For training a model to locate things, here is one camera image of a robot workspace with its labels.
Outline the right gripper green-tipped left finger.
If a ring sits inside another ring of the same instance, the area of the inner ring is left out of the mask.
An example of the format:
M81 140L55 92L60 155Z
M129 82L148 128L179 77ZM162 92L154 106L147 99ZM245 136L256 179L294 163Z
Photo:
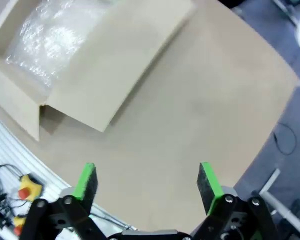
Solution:
M31 204L19 238L55 240L63 229L72 228L81 240L106 240L106 235L90 218L97 188L96 167L86 163L72 193L54 202L37 198Z

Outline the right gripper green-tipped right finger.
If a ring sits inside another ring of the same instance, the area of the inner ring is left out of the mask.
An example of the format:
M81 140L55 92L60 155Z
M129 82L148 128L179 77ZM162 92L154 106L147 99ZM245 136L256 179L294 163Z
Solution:
M199 164L197 187L206 213L195 240L276 240L278 230L260 195L248 200L226 193L208 162Z

